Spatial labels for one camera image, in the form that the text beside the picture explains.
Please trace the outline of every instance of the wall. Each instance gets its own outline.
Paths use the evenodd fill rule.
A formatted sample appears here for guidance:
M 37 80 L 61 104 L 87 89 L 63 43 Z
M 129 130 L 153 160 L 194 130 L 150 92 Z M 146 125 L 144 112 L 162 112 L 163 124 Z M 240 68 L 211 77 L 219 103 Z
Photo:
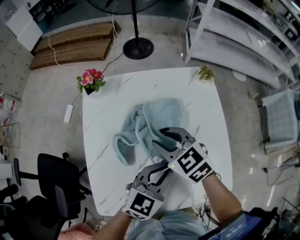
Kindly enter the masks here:
M 30 3 L 31 7 L 34 6 L 39 0 L 12 0 L 15 4 L 15 6 L 19 9 L 22 6 L 26 6 L 26 8 L 29 10 L 30 7 L 27 3 Z
M 11 0 L 0 1 L 0 22 L 5 24 L 17 10 Z

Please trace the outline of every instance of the artificial flower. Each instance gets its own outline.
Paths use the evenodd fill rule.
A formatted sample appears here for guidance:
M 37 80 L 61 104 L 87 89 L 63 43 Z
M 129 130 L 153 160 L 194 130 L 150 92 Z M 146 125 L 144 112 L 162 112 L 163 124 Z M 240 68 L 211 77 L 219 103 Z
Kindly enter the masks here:
M 101 79 L 103 77 L 103 74 L 102 72 L 100 71 L 97 71 L 95 74 L 94 74 L 94 78 L 95 79 Z
M 89 72 L 90 75 L 92 75 L 92 69 L 86 69 L 85 71 L 86 71 L 86 72 Z
M 88 83 L 92 84 L 93 83 L 93 76 L 90 75 L 89 71 L 85 71 L 82 75 L 82 81 L 81 81 L 81 85 L 85 86 Z

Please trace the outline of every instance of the chair wheel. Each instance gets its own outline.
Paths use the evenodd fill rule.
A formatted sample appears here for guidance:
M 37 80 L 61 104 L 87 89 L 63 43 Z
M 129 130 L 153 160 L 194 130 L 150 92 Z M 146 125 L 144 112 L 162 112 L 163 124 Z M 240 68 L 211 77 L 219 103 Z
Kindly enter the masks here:
M 70 156 L 69 156 L 69 154 L 68 154 L 67 152 L 64 152 L 64 153 L 62 154 L 62 158 L 63 158 L 64 160 L 67 160 L 67 161 L 70 160 Z

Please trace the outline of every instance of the white table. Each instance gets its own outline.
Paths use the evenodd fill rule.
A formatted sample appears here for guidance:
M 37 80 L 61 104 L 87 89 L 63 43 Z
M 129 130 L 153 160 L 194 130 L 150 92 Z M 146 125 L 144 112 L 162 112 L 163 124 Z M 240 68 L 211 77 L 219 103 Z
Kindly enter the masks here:
M 223 109 L 214 83 L 199 81 L 197 67 L 169 68 L 106 77 L 102 92 L 83 97 L 83 137 L 90 186 L 97 211 L 112 216 L 124 204 L 126 185 L 152 162 L 140 145 L 135 163 L 124 166 L 112 147 L 131 108 L 150 100 L 180 100 L 181 126 L 204 143 L 215 171 L 229 190 L 233 187 L 232 163 Z M 196 186 L 173 174 L 161 208 L 175 210 L 204 202 L 202 184 Z

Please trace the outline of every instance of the towel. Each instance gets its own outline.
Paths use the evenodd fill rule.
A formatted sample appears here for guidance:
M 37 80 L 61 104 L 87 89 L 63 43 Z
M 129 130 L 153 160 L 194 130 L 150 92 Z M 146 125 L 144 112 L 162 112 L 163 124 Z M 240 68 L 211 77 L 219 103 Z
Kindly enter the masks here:
M 153 147 L 152 140 L 159 141 L 170 149 L 174 148 L 176 142 L 162 135 L 159 130 L 180 127 L 181 118 L 180 104 L 176 98 L 135 105 L 127 116 L 122 130 L 112 140 L 112 147 L 120 162 L 125 166 L 130 163 L 128 152 L 138 143 L 153 163 L 161 161 L 163 156 Z

